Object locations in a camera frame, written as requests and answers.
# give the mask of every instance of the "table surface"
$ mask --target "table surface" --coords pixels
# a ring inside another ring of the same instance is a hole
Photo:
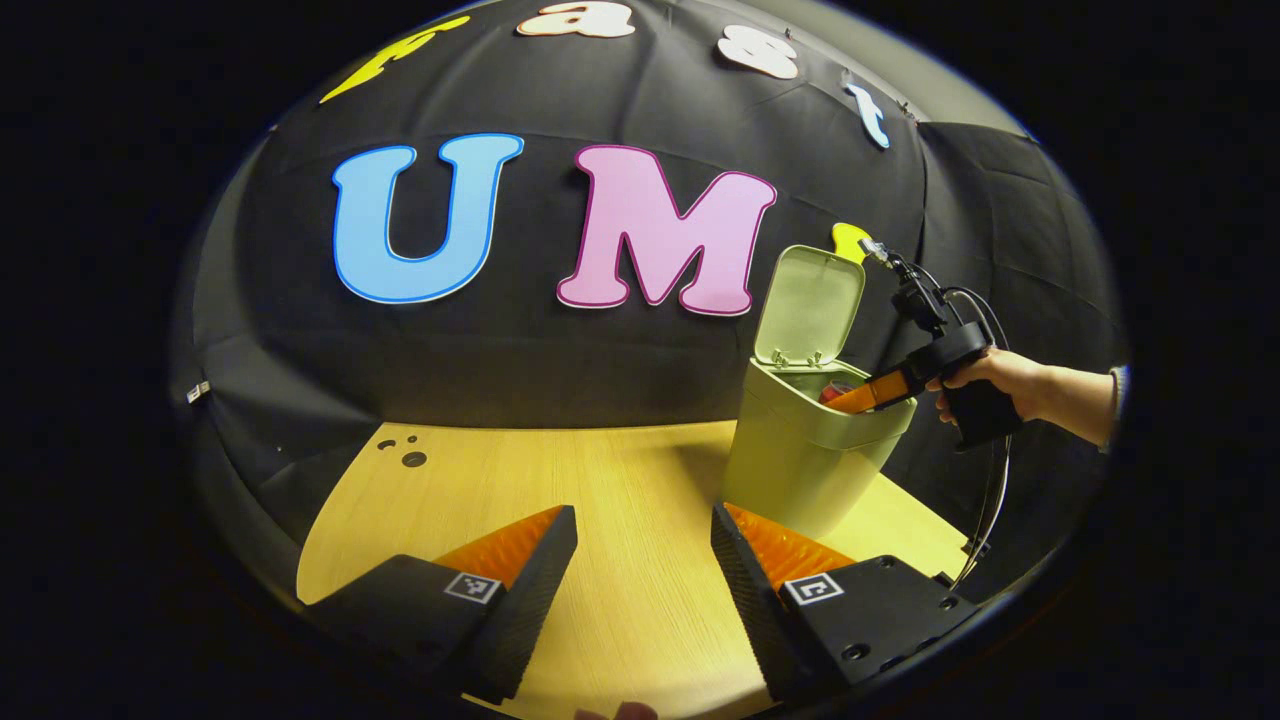
[[[422,560],[554,505],[577,515],[568,565],[507,715],[736,719],[773,705],[710,546],[735,420],[607,429],[383,424],[302,548],[298,598],[323,600],[388,557]],[[387,439],[392,447],[379,448]],[[408,452],[425,464],[407,466]],[[956,577],[965,537],[883,475],[817,538],[854,560],[895,555]]]

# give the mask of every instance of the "human hand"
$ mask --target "human hand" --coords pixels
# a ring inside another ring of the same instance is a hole
[[[947,388],[960,388],[972,380],[991,380],[996,389],[1010,396],[1014,401],[1014,410],[1023,420],[1036,420],[1043,414],[1046,402],[1044,384],[1048,375],[1048,365],[1041,365],[998,347],[988,347],[977,361],[961,368],[951,375],[946,383],[940,378],[933,378],[925,383],[924,388],[938,393],[934,406],[938,409],[938,419],[943,423],[956,424],[955,415],[951,414],[951,404],[947,396],[940,392],[943,386]]]
[[[579,710],[573,712],[573,720],[609,720],[599,712]],[[658,720],[658,711],[643,702],[623,702],[618,711],[613,714],[613,720]]]

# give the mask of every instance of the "light green trash can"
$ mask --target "light green trash can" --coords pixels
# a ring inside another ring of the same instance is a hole
[[[721,497],[810,537],[840,524],[915,411],[914,398],[860,415],[818,402],[833,379],[856,387],[870,377],[836,360],[865,279],[861,265],[838,255],[783,250],[746,366]]]

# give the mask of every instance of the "trash can lid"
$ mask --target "trash can lid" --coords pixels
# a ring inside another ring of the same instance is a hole
[[[833,252],[792,245],[778,255],[755,332],[765,365],[826,365],[845,347],[867,272]]]

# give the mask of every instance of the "pink letter m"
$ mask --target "pink letter m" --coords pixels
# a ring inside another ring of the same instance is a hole
[[[649,305],[667,299],[701,252],[680,304],[704,315],[741,315],[751,307],[746,277],[760,220],[777,200],[773,186],[745,173],[722,173],[681,215],[658,158],[621,145],[584,147],[575,159],[591,177],[582,247],[573,274],[556,296],[573,307],[614,307],[631,288],[618,277],[622,243]]]

